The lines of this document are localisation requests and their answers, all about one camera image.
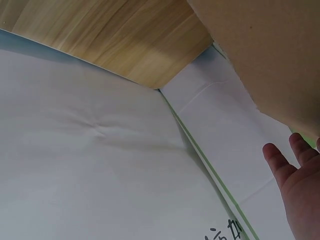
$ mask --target brown cardboard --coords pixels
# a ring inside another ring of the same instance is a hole
[[[320,137],[320,1],[189,0],[259,110]]]

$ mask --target light wood panel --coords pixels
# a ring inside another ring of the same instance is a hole
[[[150,88],[212,42],[185,0],[0,0],[0,28]]]

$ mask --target human skin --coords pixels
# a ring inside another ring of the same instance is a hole
[[[289,164],[272,143],[263,147],[264,158],[279,186],[286,217],[296,240],[320,239],[320,154],[299,133],[289,138],[300,168]],[[317,141],[320,150],[320,138]]]

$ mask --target green edge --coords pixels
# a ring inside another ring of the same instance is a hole
[[[232,196],[232,194],[230,193],[230,191],[227,189],[226,185],[224,184],[224,182],[222,181],[222,179],[220,178],[220,176],[217,174],[216,170],[214,169],[214,167],[211,165],[211,163],[209,162],[209,160],[207,159],[206,155],[203,153],[203,151],[201,150],[201,148],[199,147],[199,145],[197,144],[196,140],[192,137],[191,133],[188,131],[187,127],[184,125],[184,123],[182,122],[182,120],[178,117],[177,113],[175,112],[175,110],[172,108],[172,106],[170,105],[170,103],[168,102],[168,100],[166,99],[166,97],[162,94],[163,98],[165,99],[166,103],[169,105],[173,115],[175,116],[175,118],[178,120],[179,124],[182,126],[182,128],[184,129],[184,131],[186,132],[186,134],[188,135],[188,137],[190,138],[190,140],[192,141],[192,143],[194,144],[194,146],[197,148],[198,152],[200,153],[201,157],[204,159],[204,161],[206,162],[206,164],[209,166],[210,170],[212,171],[213,175],[216,177],[216,179],[218,180],[218,182],[220,183],[220,185],[222,186],[223,190],[225,191],[225,193],[228,195],[228,197],[230,198],[231,202],[233,203],[233,205],[235,206],[236,210],[238,211],[238,213],[240,214],[240,216],[242,217],[243,221],[245,222],[245,224],[247,225],[247,227],[249,228],[250,232],[252,233],[253,237],[255,238],[255,240],[259,240],[258,235],[256,234],[255,230],[253,229],[253,227],[251,226],[251,224],[249,223],[248,219],[246,218],[244,212],[241,210],[239,204],[237,203],[237,201],[235,200],[235,198]]]

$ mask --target paper sheet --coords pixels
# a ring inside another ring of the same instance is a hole
[[[0,73],[0,239],[232,239],[159,92],[3,32]]]
[[[213,47],[161,91],[199,146],[204,163],[208,160],[211,176],[249,238],[294,239],[262,154],[263,145],[272,142],[297,165],[289,128],[256,109],[232,66]]]

